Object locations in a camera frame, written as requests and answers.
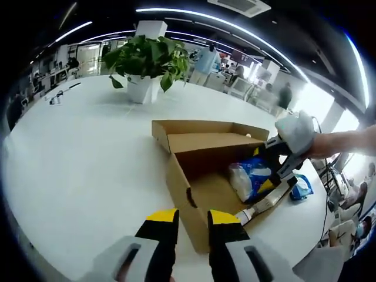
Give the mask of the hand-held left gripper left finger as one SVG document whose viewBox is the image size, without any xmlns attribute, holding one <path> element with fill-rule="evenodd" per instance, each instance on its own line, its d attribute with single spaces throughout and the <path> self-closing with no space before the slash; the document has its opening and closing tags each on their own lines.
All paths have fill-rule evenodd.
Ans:
<svg viewBox="0 0 376 282">
<path fill-rule="evenodd" d="M 157 211 L 134 236 L 98 254 L 80 281 L 170 281 L 176 259 L 179 210 Z"/>
</svg>

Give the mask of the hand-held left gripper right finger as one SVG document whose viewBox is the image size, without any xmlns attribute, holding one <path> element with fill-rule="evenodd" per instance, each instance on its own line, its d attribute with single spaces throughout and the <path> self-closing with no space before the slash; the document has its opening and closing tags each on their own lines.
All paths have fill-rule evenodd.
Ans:
<svg viewBox="0 0 376 282">
<path fill-rule="evenodd" d="M 217 210 L 207 212 L 209 264 L 214 281 L 299 281 L 288 261 L 256 237 L 240 220 Z"/>
</svg>

